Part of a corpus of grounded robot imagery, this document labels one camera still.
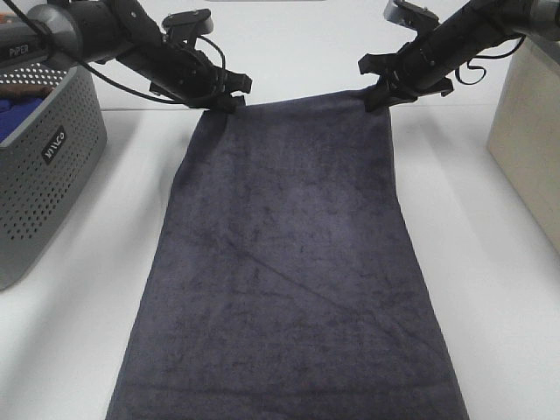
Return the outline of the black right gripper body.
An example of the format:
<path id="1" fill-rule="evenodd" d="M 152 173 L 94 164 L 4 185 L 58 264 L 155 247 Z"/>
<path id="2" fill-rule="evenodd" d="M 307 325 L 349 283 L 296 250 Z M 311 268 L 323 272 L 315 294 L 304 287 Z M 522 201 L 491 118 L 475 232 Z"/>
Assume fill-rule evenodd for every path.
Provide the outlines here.
<path id="1" fill-rule="evenodd" d="M 453 91 L 450 72 L 438 62 L 429 44 L 406 43 L 399 51 L 381 54 L 378 70 L 380 103 L 396 105 L 415 102 L 427 95 L 447 96 Z"/>

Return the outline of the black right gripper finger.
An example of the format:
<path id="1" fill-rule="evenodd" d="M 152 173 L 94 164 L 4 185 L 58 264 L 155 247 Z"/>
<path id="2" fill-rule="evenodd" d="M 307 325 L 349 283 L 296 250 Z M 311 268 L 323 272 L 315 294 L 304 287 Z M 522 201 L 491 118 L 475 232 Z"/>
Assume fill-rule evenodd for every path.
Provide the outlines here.
<path id="1" fill-rule="evenodd" d="M 396 53 L 366 53 L 359 59 L 358 68 L 361 74 L 388 75 L 393 71 L 396 59 Z"/>
<path id="2" fill-rule="evenodd" d="M 364 107 L 370 113 L 378 108 L 391 107 L 398 104 L 400 99 L 394 95 L 387 85 L 372 86 L 365 94 Z"/>

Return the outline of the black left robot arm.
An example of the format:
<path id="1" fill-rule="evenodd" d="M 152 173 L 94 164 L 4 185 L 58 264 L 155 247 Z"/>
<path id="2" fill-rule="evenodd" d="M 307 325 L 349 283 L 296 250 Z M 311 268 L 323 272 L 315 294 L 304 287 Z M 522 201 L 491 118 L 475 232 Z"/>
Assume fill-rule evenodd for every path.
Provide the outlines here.
<path id="1" fill-rule="evenodd" d="M 214 24 L 208 9 L 174 13 L 157 24 L 138 1 L 49 1 L 26 14 L 52 47 L 51 68 L 116 60 L 150 83 L 147 99 L 231 113 L 252 87 L 245 73 L 215 65 L 197 40 Z"/>

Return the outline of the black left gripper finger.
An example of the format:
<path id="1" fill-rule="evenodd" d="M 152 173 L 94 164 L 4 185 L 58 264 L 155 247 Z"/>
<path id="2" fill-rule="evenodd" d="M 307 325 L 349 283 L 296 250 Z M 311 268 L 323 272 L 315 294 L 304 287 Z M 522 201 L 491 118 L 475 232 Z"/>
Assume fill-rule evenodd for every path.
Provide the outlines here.
<path id="1" fill-rule="evenodd" d="M 232 96 L 231 94 L 221 94 L 206 101 L 203 105 L 203 109 L 232 114 L 239 107 L 243 107 L 245 105 L 246 102 L 244 95 Z"/>
<path id="2" fill-rule="evenodd" d="M 245 73 L 225 71 L 222 75 L 220 90 L 223 94 L 232 94 L 235 92 L 249 94 L 251 92 L 252 82 L 252 79 Z"/>

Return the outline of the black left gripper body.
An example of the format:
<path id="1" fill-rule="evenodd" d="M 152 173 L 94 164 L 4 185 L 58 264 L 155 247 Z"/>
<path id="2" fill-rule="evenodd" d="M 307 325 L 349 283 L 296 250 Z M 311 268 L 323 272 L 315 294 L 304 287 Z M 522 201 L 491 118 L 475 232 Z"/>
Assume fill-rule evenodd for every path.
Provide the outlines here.
<path id="1" fill-rule="evenodd" d="M 192 108 L 227 109 L 223 70 L 187 43 L 148 47 L 150 91 Z"/>

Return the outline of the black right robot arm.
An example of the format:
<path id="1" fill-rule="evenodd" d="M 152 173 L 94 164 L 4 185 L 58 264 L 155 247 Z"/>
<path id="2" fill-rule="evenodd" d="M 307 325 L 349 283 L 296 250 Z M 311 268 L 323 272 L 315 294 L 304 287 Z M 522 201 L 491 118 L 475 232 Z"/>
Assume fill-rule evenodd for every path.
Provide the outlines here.
<path id="1" fill-rule="evenodd" d="M 558 1 L 470 1 L 444 22 L 408 1 L 388 2 L 384 17 L 416 32 L 397 52 L 366 54 L 362 74 L 379 76 L 364 97 L 365 110 L 415 102 L 453 91 L 448 75 L 487 48 L 511 39 L 537 36 L 559 40 Z"/>

